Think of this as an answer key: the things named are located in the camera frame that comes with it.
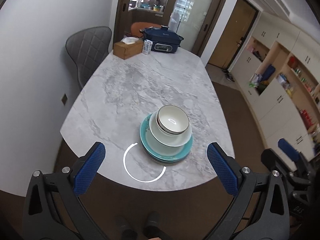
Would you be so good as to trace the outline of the person's left hand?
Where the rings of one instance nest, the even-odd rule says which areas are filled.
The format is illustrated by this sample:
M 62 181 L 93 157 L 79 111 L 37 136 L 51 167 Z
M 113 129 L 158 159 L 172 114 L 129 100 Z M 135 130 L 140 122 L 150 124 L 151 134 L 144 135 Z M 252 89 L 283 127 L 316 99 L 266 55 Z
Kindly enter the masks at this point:
M 150 238 L 150 239 L 148 239 L 148 240 L 161 240 L 161 238 L 155 237 L 155 238 Z

